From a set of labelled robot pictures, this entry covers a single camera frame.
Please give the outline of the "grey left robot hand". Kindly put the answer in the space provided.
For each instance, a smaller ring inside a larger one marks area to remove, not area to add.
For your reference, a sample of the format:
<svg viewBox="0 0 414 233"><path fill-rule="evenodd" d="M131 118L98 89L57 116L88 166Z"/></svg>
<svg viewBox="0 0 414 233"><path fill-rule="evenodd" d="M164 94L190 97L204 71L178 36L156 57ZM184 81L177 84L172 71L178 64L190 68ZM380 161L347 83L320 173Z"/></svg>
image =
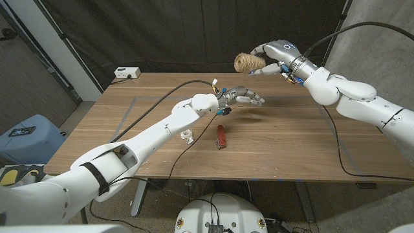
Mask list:
<svg viewBox="0 0 414 233"><path fill-rule="evenodd" d="M244 86L233 87L216 95L219 103L218 112L226 112L232 104L252 104L261 107L265 100L251 89Z"/></svg>

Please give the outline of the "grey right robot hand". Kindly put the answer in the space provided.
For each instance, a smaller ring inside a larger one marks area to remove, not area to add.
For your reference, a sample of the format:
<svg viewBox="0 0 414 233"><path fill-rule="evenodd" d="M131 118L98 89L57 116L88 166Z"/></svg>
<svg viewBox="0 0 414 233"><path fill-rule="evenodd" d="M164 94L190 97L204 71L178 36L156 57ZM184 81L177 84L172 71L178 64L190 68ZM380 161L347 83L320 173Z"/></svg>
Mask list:
<svg viewBox="0 0 414 233"><path fill-rule="evenodd" d="M297 46L286 40L277 40L264 43L251 51L251 55L265 54L275 60L275 63L260 69L253 69L249 75L282 74L292 83L303 83L318 66L301 54Z"/></svg>

